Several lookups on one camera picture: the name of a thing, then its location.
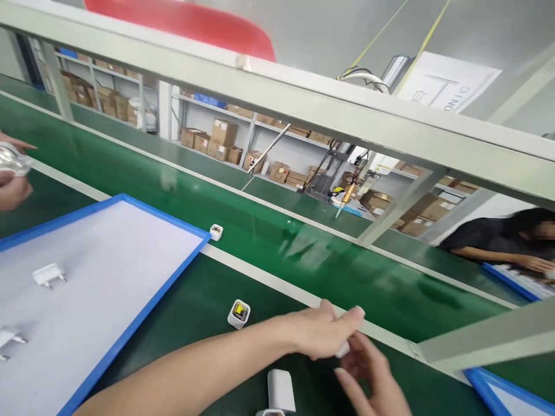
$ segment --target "woman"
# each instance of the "woman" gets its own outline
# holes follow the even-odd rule
[[[357,331],[363,320],[358,306],[336,318],[332,304],[322,300],[319,308],[277,316],[164,355],[94,395],[74,415],[196,416],[283,355],[331,357],[348,340],[350,352],[335,374],[357,415],[411,416],[386,357]],[[371,400],[357,379],[371,386]]]
[[[508,218],[477,218],[458,227],[439,248],[475,262],[545,273],[555,269],[555,213],[532,208]]]

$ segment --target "white paper sign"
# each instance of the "white paper sign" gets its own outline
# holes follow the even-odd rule
[[[423,52],[404,85],[401,99],[460,113],[499,76],[500,69]]]

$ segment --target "cable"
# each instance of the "cable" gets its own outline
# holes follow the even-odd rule
[[[397,11],[393,14],[393,16],[391,16],[391,18],[387,21],[385,26],[383,28],[381,28],[381,30],[378,32],[378,34],[376,36],[374,36],[374,38],[370,41],[368,46],[362,51],[362,53],[358,56],[358,58],[356,58],[354,60],[353,64],[349,68],[353,68],[353,67],[358,65],[358,63],[360,62],[362,57],[366,54],[366,52],[368,52],[368,50],[372,47],[372,45],[378,40],[378,38],[380,37],[382,32],[389,26],[389,24],[393,21],[395,16],[397,16],[399,14],[399,12],[403,9],[403,7],[405,7],[405,5],[408,3],[408,1],[409,0],[405,0],[405,2],[401,5],[401,7],[399,9],[397,9]]]
[[[437,29],[437,27],[439,25],[439,22],[443,18],[443,15],[445,14],[445,11],[447,10],[447,7],[449,7],[449,3],[451,3],[451,0],[447,0],[447,2],[445,3],[445,6],[443,6],[443,9],[441,10],[441,12],[439,12],[439,15],[435,19],[435,22],[432,25],[432,27],[430,28],[430,31],[428,32],[428,34],[424,38],[424,42],[422,42],[422,46],[420,46],[420,50],[416,54],[416,58],[412,61],[412,64],[410,65],[409,69],[406,71],[405,76],[403,77],[403,79],[399,83],[397,91],[401,91],[401,89],[403,88],[403,85],[405,85],[405,82],[408,79],[408,77],[410,75],[410,72],[412,71],[412,68],[414,67],[415,63],[418,61],[418,58],[420,58],[420,56],[422,55],[422,52],[424,52],[424,49],[426,48],[426,46],[428,46],[428,42],[430,41],[430,39],[432,38],[432,35],[434,34],[435,30]]]

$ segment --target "hand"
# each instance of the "hand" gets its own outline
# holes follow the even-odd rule
[[[323,299],[318,308],[284,315],[287,337],[294,342],[294,351],[309,355],[313,360],[337,354],[341,345],[364,320],[360,306],[336,318],[334,307]]]
[[[405,395],[381,351],[358,331],[349,339],[349,347],[351,351],[341,359],[341,368],[335,369],[335,374],[358,416],[411,416]],[[371,399],[358,379],[366,380],[371,387]]]
[[[25,149],[36,149],[36,147],[33,146],[32,144],[11,138],[10,136],[5,135],[4,133],[0,133],[0,142],[13,144],[14,147],[17,149],[17,151],[21,154],[27,154],[25,153]]]
[[[14,176],[13,172],[0,172],[0,211],[10,211],[25,201],[33,192],[26,176]]]
[[[541,273],[555,269],[555,263],[524,254],[516,254],[512,263],[516,263],[524,268]]]

